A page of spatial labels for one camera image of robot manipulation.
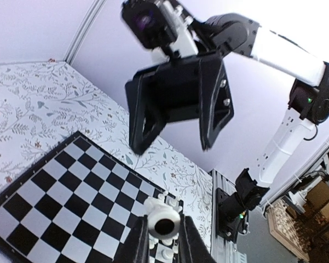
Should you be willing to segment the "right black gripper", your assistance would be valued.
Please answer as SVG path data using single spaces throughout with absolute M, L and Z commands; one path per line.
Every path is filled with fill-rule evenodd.
M 125 84 L 129 110 L 129 146 L 143 155 L 167 123 L 199 120 L 203 150 L 213 147 L 234 116 L 223 59 L 251 55 L 260 24 L 240 14 L 194 20 L 198 54 L 139 70 Z

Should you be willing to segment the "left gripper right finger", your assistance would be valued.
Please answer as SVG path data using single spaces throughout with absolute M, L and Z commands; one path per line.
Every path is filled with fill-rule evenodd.
M 215 263 L 190 216 L 181 215 L 178 262 Z

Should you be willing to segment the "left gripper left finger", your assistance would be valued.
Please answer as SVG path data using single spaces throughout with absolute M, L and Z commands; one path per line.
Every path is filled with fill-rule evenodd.
M 119 252 L 116 252 L 113 263 L 148 263 L 149 233 L 147 215 L 140 216 L 128 233 Z

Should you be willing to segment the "white knight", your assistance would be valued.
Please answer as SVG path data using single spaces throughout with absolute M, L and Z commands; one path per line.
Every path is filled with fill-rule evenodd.
M 171 238 L 168 238 L 168 239 L 162 239 L 161 242 L 165 246 L 169 247 L 169 246 L 174 245 L 177 240 L 178 240 L 178 235 L 175 235 L 175 236 L 173 236 Z

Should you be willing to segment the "white queen piece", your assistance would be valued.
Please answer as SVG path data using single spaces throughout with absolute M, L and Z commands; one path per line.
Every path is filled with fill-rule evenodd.
M 148 197 L 144 206 L 151 236 L 157 239 L 170 239 L 178 234 L 181 217 L 172 206 L 154 197 Z

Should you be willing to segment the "white rook corner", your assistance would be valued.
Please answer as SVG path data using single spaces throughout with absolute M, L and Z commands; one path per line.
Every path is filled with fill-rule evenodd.
M 181 197 L 180 196 L 169 196 L 167 195 L 165 203 L 169 205 L 173 210 L 182 214 L 183 212 L 183 205 L 180 203 Z

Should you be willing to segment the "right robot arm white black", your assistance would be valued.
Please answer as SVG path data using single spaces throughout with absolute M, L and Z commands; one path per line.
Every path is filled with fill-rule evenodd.
M 329 117 L 329 62 L 237 13 L 201 22 L 188 12 L 143 3 L 124 8 L 122 19 L 146 49 L 160 49 L 165 56 L 125 85 L 129 146 L 137 155 L 168 123 L 190 119 L 199 121 L 202 148 L 213 146 L 234 114 L 223 62 L 231 53 L 295 79 L 279 129 L 254 164 L 240 173 L 235 192 L 218 206 L 230 218 L 254 209 L 306 133 Z

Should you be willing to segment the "wooden chess box background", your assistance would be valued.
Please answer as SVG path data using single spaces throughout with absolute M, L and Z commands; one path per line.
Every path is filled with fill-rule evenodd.
M 270 234 L 294 256 L 309 262 L 310 240 L 294 218 L 286 211 L 287 206 L 279 200 L 267 209 Z

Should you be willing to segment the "black grey chessboard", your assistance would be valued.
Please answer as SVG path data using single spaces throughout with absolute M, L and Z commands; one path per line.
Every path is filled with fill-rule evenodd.
M 162 193 L 76 132 L 0 194 L 0 262 L 112 262 Z

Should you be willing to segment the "floral patterned table mat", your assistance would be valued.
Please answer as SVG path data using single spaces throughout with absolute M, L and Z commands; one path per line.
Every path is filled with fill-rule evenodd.
M 76 132 L 180 196 L 184 213 L 210 247 L 210 175 L 163 139 L 135 155 L 128 146 L 127 111 L 67 63 L 0 66 L 0 194 Z

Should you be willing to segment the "front aluminium rail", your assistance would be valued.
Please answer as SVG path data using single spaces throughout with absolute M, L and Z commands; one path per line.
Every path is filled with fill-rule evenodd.
M 212 226 L 210 253 L 216 262 L 247 262 L 247 255 L 238 251 L 239 235 L 249 233 L 249 213 L 260 202 L 257 182 L 245 168 L 231 182 L 216 170 L 212 177 Z

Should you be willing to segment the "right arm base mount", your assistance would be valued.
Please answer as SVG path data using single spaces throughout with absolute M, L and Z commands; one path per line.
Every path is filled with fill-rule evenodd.
M 227 242 L 237 244 L 239 234 L 247 234 L 249 211 L 242 211 L 237 201 L 237 194 L 226 194 L 221 188 L 216 189 L 216 234 Z

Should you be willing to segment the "right aluminium frame post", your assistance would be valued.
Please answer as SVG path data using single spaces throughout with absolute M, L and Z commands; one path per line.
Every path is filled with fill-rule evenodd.
M 64 62 L 69 65 L 73 63 L 80 46 L 82 45 L 88 31 L 90 30 L 93 22 L 97 18 L 99 12 L 105 4 L 105 0 L 94 0 L 91 7 L 88 9 L 86 15 L 84 16 L 76 34 L 74 35 L 70 46 L 64 56 Z

